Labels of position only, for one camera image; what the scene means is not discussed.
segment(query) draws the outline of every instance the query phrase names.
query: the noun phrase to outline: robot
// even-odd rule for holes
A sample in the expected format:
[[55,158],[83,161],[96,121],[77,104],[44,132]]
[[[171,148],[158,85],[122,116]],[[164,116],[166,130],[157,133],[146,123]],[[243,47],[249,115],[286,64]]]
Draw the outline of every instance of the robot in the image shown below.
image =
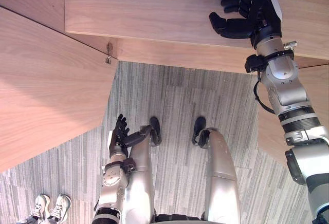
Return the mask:
[[[246,60],[247,72],[258,73],[254,87],[256,100],[275,114],[291,146],[285,152],[293,180],[308,187],[313,224],[329,221],[329,135],[321,125],[310,99],[298,80],[294,62],[296,42],[281,41],[282,13],[277,0],[221,0],[224,11],[239,12],[244,18],[224,19],[209,15],[213,29],[231,39],[250,38],[257,51]],[[257,85],[266,86],[272,108],[264,105]],[[153,208],[150,146],[161,142],[160,124],[150,124],[128,135],[120,115],[109,136],[110,162],[104,168],[103,186],[92,224],[239,224],[240,209],[236,174],[224,137],[206,120],[195,121],[192,143],[208,150],[205,212],[201,218],[157,215]]]

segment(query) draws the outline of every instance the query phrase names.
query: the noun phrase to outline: black joint ring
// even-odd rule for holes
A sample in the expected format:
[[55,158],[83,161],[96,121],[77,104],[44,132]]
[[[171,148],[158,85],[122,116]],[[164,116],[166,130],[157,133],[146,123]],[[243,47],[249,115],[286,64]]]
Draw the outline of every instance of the black joint ring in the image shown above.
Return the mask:
[[269,62],[269,61],[271,61],[271,60],[273,60],[277,57],[284,56],[284,55],[287,55],[292,60],[294,60],[294,52],[291,49],[271,53],[268,56],[266,56],[265,59],[266,59],[267,62]]

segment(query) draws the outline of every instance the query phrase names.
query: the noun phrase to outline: black cable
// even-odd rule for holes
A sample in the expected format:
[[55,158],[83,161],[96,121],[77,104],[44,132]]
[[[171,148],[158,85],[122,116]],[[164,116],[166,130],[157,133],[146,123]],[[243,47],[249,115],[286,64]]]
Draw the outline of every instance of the black cable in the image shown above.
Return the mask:
[[275,114],[274,110],[269,108],[268,106],[266,106],[264,103],[262,103],[262,101],[259,99],[259,96],[257,94],[257,86],[258,86],[259,80],[257,81],[257,83],[255,84],[255,86],[253,87],[253,93],[255,95],[255,99],[259,102],[259,104],[262,106],[263,109],[265,109],[266,111],[270,112],[271,114]]

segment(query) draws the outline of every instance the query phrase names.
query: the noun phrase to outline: wooden panel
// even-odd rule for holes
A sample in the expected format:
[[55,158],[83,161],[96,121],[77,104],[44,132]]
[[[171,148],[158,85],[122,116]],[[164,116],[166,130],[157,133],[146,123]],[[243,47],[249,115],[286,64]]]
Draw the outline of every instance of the wooden panel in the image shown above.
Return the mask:
[[[64,0],[0,0],[0,4],[59,32],[64,31]],[[105,53],[107,43],[116,40],[67,34]],[[244,72],[246,57],[254,53],[249,43],[246,48],[230,48],[120,38],[119,46],[115,50],[119,52],[118,58],[124,61],[232,72]],[[324,60],[312,58],[296,57],[296,61],[300,67],[326,64]]]
[[[65,0],[0,0],[0,6],[6,7],[61,33],[65,33],[64,3]],[[106,53],[108,38],[91,35],[66,34]]]
[[[312,106],[322,125],[329,127],[329,66],[316,66],[300,70],[300,81],[304,85]],[[269,105],[268,94],[260,85],[261,100]],[[278,162],[286,165],[284,152],[288,146],[283,138],[284,131],[279,119],[261,107],[259,108],[259,147],[269,153]]]
[[[250,48],[157,42],[141,39],[111,39],[114,55],[121,61],[178,66],[206,70],[246,73],[246,58],[254,54]],[[329,61],[295,57],[300,68],[329,64]]]
[[[327,0],[279,0],[284,40],[296,55],[329,59]],[[65,30],[72,33],[250,48],[249,40],[218,36],[208,15],[226,18],[219,0],[66,0]]]
[[102,121],[117,61],[0,8],[0,171]]

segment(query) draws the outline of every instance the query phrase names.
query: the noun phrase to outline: silver robot leg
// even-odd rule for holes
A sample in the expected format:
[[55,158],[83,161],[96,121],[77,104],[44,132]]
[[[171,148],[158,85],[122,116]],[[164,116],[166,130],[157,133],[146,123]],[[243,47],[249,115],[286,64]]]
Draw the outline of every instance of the silver robot leg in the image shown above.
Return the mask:
[[213,129],[205,148],[208,150],[205,220],[240,224],[240,203],[233,160],[221,133]]
[[136,170],[129,175],[123,209],[123,224],[149,224],[154,220],[150,135],[132,147],[130,158]]

